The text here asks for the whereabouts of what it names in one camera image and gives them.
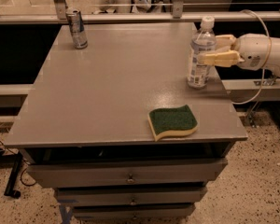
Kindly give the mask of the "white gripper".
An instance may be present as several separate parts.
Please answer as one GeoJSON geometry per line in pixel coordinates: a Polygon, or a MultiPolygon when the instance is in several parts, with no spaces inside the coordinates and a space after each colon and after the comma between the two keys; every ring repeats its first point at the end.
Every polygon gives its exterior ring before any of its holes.
{"type": "Polygon", "coordinates": [[[198,63],[219,67],[231,67],[237,64],[242,69],[256,71],[266,64],[272,46],[268,36],[259,34],[242,35],[237,39],[234,35],[217,35],[216,41],[216,49],[234,47],[236,51],[200,53],[197,56],[198,63]]]}

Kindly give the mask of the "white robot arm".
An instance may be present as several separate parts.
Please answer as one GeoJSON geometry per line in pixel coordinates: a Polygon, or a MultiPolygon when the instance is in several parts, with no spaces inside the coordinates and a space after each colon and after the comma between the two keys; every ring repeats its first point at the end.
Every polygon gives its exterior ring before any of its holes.
{"type": "Polygon", "coordinates": [[[198,63],[244,70],[266,69],[280,77],[280,38],[260,34],[217,35],[217,47],[198,55],[198,63]]]}

